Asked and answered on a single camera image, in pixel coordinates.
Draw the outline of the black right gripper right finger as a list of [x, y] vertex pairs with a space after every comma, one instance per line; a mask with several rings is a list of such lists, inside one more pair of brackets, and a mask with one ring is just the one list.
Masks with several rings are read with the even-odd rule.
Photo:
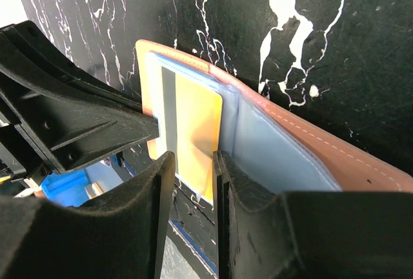
[[411, 278], [412, 195], [282, 192], [213, 155], [220, 278]]

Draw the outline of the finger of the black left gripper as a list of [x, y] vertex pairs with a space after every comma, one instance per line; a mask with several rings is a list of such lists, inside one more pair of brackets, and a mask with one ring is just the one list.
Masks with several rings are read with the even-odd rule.
[[13, 174], [82, 169], [159, 135], [140, 103], [77, 67], [31, 21], [1, 29], [1, 121]]

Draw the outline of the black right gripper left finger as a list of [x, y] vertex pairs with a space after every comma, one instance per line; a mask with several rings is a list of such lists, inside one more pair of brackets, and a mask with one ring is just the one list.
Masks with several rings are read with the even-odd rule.
[[80, 207], [1, 198], [2, 278], [159, 278], [174, 189], [167, 151]]

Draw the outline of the gold credit card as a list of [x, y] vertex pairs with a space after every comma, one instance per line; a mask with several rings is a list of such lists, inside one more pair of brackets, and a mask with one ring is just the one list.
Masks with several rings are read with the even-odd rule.
[[178, 179], [196, 201], [212, 203], [212, 154], [218, 148], [223, 98], [188, 76], [161, 71], [166, 147], [176, 155]]

